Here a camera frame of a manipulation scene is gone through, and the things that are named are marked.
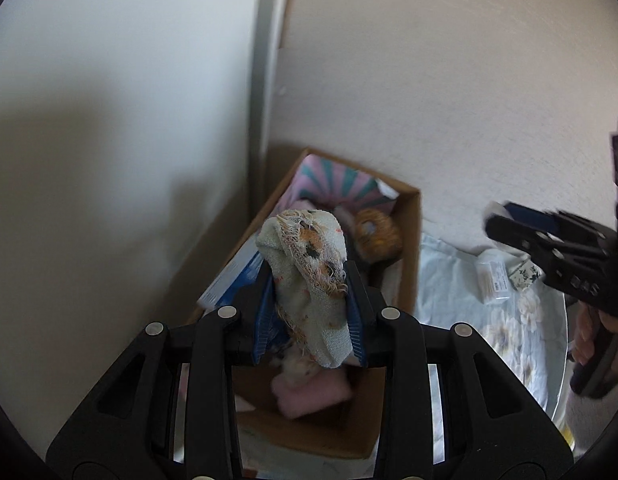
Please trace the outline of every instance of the white cloth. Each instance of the white cloth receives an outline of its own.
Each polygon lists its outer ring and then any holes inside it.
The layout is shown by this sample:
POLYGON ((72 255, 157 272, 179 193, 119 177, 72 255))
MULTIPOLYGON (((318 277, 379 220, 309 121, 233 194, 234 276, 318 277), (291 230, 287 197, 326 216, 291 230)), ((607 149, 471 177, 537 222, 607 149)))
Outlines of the white cloth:
POLYGON ((278 314, 293 339, 320 366, 340 366, 352 347, 338 221, 326 211, 284 211, 264 223, 257 246, 271 266, 278 314))

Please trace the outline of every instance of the blue gripper pad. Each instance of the blue gripper pad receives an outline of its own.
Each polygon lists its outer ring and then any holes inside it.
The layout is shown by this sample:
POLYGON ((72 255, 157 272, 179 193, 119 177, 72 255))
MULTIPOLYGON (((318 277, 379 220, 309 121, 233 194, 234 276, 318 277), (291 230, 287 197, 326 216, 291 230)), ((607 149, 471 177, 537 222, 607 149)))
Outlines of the blue gripper pad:
POLYGON ((552 215, 513 202, 505 204, 504 208, 516 222, 543 233, 560 236, 560 227, 552 215))
POLYGON ((273 284, 273 275, 269 271, 253 327, 253 350, 251 351, 253 363, 258 364, 267 350, 279 348, 287 341, 289 341, 289 334, 287 334, 285 322, 278 317, 276 312, 276 288, 273 284))
POLYGON ((351 293, 353 288, 349 282, 349 276, 347 276, 347 288, 349 293, 347 293, 345 300, 347 302, 347 324, 349 326, 351 346, 353 346, 353 353, 360 362, 360 365, 366 367, 367 353, 365 352, 365 347, 363 345, 362 318, 360 317, 360 311, 358 310, 356 298, 351 293))

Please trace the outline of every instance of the human hand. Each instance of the human hand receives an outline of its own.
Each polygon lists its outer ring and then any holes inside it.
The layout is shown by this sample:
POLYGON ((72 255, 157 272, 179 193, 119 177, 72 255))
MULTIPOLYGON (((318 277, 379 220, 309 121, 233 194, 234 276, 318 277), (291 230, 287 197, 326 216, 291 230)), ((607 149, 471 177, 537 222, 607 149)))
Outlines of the human hand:
MULTIPOLYGON (((618 318, 609 316, 608 314, 599 311, 600 321, 602 325, 609 331, 618 334, 618 318)), ((588 311, 588 306, 584 303, 580 304, 580 311, 576 320, 576 338, 575 347, 571 352, 576 362, 581 365, 588 363, 595 353, 594 347, 594 323, 588 311)), ((611 364, 611 369, 605 380, 618 378, 618 351, 615 355, 614 362, 611 364)))

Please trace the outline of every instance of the cardboard box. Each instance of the cardboard box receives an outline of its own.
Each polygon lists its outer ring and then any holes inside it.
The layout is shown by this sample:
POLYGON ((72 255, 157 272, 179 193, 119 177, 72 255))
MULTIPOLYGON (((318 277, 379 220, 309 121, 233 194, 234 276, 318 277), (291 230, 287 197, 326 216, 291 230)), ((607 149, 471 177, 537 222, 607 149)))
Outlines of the cardboard box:
MULTIPOLYGON (((228 260, 240 249, 267 219, 278 199, 285 192, 295 171, 310 153, 341 162, 362 170, 393 187, 400 196, 391 216, 403 235, 402 275, 398 290, 398 301, 393 306, 413 313, 417 296, 419 264, 421 208, 420 191, 389 176, 361 167, 359 164, 305 149, 298 160, 274 190, 258 215, 253 219, 243 238, 236 245, 228 260)), ((379 286, 383 266, 372 267, 371 282, 379 286)), ((196 322, 201 316, 196 309, 189 322, 196 322)), ((279 370, 261 363, 257 367, 234 367, 233 390, 256 407, 255 411, 237 413, 238 424, 277 446, 330 456, 334 458, 362 459, 371 455, 380 433, 385 391, 385 370, 383 368, 347 367, 347 374, 355 392, 349 402, 333 406, 318 413, 296 420, 286 420, 278 413, 276 399, 271 392, 271 380, 279 370)))

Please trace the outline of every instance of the metal rivet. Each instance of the metal rivet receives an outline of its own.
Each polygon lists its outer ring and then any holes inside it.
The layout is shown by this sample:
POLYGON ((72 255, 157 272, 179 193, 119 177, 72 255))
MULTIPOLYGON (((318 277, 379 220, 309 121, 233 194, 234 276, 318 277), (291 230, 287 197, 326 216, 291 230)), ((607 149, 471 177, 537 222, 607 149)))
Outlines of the metal rivet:
POLYGON ((154 321, 145 327, 145 332, 147 335, 158 335, 163 331, 163 328, 164 326, 162 323, 154 321))
POLYGON ((455 325, 454 331, 460 337, 468 337, 473 333, 473 328, 465 323, 460 323, 455 325))
POLYGON ((400 311, 393 306, 386 306, 380 314, 385 319, 398 319, 400 317, 400 311))
POLYGON ((230 317, 235 316, 235 313, 238 312, 234 306, 225 305, 221 306, 218 309, 218 316, 223 317, 225 319, 229 319, 230 317))

